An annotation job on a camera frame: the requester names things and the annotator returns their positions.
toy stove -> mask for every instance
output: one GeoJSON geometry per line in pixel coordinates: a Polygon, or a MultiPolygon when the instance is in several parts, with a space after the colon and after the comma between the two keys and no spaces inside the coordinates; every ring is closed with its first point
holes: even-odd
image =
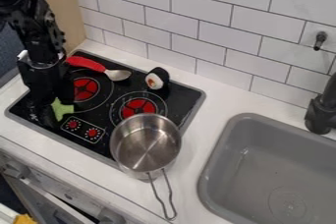
{"type": "Polygon", "coordinates": [[[133,74],[126,81],[113,83],[105,74],[72,67],[75,113],[66,114],[57,129],[44,128],[33,121],[28,112],[27,95],[9,109],[10,116],[29,127],[36,125],[39,132],[53,139],[66,140],[75,143],[71,144],[74,147],[80,145],[113,159],[109,150],[110,137],[123,120],[139,113],[157,113],[169,118],[183,132],[204,100],[202,91],[174,82],[151,90],[145,83],[144,72],[81,51],[74,55],[99,62],[110,70],[130,70],[133,74]]]}

black faucet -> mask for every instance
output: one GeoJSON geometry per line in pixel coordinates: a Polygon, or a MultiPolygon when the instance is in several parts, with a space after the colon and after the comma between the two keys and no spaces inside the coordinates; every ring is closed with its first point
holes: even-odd
{"type": "MultiPolygon", "coordinates": [[[[324,31],[319,32],[313,49],[318,51],[326,38],[324,31]]],[[[324,135],[336,128],[336,73],[330,78],[324,92],[311,100],[305,120],[306,127],[315,134],[324,135]]]]}

wooden panel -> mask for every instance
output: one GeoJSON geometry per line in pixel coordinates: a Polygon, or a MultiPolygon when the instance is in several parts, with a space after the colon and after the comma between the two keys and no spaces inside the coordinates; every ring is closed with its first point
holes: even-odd
{"type": "Polygon", "coordinates": [[[56,15],[60,30],[66,33],[65,49],[72,51],[85,40],[84,24],[77,0],[46,0],[56,15]]]}

gray sink basin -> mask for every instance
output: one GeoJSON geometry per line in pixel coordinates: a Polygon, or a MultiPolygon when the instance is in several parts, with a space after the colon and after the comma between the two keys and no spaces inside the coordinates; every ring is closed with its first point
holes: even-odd
{"type": "Polygon", "coordinates": [[[198,195],[235,224],[334,224],[336,141],[238,115],[202,171],[198,195]]]}

stainless steel saucepan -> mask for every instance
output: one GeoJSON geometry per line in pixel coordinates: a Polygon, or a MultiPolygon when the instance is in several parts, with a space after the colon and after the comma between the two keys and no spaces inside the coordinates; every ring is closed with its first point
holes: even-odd
{"type": "Polygon", "coordinates": [[[165,170],[175,161],[181,145],[182,138],[176,125],[157,114],[138,114],[128,118],[116,127],[110,140],[110,151],[120,169],[136,179],[149,180],[167,220],[174,220],[177,211],[165,170]],[[162,174],[168,186],[173,211],[171,217],[153,182],[162,174]]]}

